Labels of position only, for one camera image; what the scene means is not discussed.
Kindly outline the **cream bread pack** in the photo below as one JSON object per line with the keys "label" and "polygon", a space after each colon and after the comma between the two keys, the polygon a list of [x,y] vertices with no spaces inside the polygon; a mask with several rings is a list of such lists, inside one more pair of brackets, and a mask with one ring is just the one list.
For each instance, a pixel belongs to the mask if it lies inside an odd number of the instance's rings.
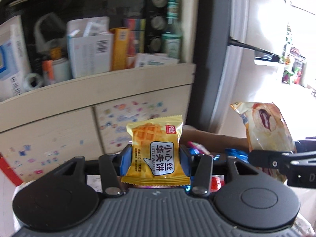
{"label": "cream bread pack", "polygon": [[297,152],[295,141],[280,109],[275,104],[237,102],[230,107],[242,118],[249,152]]}

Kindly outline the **yellow little waffle pack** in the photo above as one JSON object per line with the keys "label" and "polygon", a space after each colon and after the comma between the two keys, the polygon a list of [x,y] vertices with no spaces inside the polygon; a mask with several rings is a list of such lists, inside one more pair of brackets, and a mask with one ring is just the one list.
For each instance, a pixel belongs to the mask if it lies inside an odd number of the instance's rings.
{"label": "yellow little waffle pack", "polygon": [[126,130],[131,136],[131,165],[121,180],[137,186],[186,186],[190,178],[184,173],[179,140],[181,115],[131,122]]}

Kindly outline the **light blue America snack pack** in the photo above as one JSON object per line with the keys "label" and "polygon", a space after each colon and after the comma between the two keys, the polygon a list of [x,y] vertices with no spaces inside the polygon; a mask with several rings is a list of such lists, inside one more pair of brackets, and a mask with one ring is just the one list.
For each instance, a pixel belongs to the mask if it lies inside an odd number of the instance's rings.
{"label": "light blue America snack pack", "polygon": [[203,154],[211,156],[211,153],[202,144],[189,141],[187,147],[191,155]]}

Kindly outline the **red noodle pack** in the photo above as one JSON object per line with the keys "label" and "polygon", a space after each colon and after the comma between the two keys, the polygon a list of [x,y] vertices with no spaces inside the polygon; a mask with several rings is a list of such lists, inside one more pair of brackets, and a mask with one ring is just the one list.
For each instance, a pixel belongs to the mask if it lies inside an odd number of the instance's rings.
{"label": "red noodle pack", "polygon": [[225,185],[224,175],[213,175],[211,180],[210,192],[217,192],[220,188]]}

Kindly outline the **blue foil pack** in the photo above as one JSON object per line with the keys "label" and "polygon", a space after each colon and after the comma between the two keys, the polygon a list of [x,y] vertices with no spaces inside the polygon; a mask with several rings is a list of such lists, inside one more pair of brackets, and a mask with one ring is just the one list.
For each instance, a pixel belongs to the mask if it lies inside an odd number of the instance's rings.
{"label": "blue foil pack", "polygon": [[236,157],[245,163],[248,163],[248,153],[242,150],[227,148],[224,150],[224,153],[219,153],[213,156],[214,161],[225,161],[227,157],[233,156]]}

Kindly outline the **purple snack pack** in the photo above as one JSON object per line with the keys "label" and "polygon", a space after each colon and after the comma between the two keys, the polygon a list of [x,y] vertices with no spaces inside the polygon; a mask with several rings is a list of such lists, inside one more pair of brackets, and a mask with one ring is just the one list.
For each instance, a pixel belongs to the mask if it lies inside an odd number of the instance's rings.
{"label": "purple snack pack", "polygon": [[140,189],[184,189],[187,193],[191,189],[191,185],[184,185],[184,186],[141,186],[141,185],[133,185],[133,188],[140,188]]}

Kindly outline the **cream sideboard cabinet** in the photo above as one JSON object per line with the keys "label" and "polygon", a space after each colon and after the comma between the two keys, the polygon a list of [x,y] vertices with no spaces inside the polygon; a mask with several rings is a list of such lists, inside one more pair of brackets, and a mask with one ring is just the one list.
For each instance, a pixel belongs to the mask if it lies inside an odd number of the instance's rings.
{"label": "cream sideboard cabinet", "polygon": [[186,115],[198,0],[180,0],[180,7],[180,63],[86,76],[1,102],[1,154],[23,182],[74,156],[97,159],[122,150],[126,142],[116,129],[132,116]]}

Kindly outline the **red gift box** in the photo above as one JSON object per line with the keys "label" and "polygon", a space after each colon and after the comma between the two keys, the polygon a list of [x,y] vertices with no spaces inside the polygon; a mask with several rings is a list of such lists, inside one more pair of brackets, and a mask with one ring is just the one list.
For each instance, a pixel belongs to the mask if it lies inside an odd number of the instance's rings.
{"label": "red gift box", "polygon": [[16,187],[23,183],[23,181],[14,172],[13,168],[8,164],[2,154],[0,154],[0,169]]}

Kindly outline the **white orange canister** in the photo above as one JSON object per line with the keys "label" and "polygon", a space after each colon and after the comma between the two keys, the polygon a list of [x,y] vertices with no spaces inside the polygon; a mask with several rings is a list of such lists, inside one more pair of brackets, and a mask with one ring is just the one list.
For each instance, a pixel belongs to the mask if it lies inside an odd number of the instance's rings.
{"label": "white orange canister", "polygon": [[50,57],[42,62],[42,70],[45,86],[72,79],[69,60],[64,57],[61,47],[50,50]]}

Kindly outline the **white flat box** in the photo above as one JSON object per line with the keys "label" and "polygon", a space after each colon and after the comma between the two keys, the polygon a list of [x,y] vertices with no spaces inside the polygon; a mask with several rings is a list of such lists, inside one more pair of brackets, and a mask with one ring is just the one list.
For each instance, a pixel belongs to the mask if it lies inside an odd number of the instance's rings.
{"label": "white flat box", "polygon": [[168,57],[168,54],[139,53],[126,59],[126,68],[132,69],[145,66],[159,66],[179,63],[179,59]]}

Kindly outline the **silver refrigerator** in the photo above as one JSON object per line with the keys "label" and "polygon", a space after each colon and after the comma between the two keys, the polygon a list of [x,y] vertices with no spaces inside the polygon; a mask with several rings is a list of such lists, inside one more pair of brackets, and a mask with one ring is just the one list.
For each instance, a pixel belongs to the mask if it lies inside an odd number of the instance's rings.
{"label": "silver refrigerator", "polygon": [[231,105],[274,103],[295,140],[315,138],[315,0],[199,0],[186,123],[244,137]]}

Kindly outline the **white barcode box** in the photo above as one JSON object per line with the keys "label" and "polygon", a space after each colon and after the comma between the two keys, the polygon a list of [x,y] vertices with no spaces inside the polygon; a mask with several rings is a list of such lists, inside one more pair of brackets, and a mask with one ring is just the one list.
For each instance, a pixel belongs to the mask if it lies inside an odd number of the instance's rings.
{"label": "white barcode box", "polygon": [[109,17],[71,20],[67,23],[68,57],[73,78],[111,70],[113,38]]}

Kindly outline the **yellow box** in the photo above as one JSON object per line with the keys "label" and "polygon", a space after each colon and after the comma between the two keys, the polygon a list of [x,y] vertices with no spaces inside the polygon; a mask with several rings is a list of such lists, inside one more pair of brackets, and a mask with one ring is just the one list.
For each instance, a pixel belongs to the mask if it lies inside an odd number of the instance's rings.
{"label": "yellow box", "polygon": [[123,70],[126,67],[130,30],[128,28],[112,28],[110,32],[114,38],[111,70]]}

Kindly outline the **white blue tissue box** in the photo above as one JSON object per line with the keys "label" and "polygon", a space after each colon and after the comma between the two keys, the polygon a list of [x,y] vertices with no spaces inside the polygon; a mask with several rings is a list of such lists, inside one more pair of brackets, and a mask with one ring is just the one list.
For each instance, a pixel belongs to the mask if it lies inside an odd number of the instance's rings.
{"label": "white blue tissue box", "polygon": [[21,16],[14,16],[1,24],[1,101],[24,93],[31,71]]}

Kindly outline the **black toaster oven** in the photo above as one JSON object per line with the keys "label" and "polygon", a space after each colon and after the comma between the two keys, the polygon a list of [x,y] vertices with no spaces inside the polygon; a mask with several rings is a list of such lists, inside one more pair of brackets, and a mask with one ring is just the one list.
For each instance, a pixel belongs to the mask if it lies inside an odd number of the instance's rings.
{"label": "black toaster oven", "polygon": [[106,16],[110,28],[127,27],[128,19],[146,21],[144,40],[146,53],[161,52],[161,35],[166,24],[168,0],[1,0],[1,23],[20,16],[31,70],[42,74],[42,61],[47,53],[36,50],[35,24],[52,13],[63,24],[70,20]]}

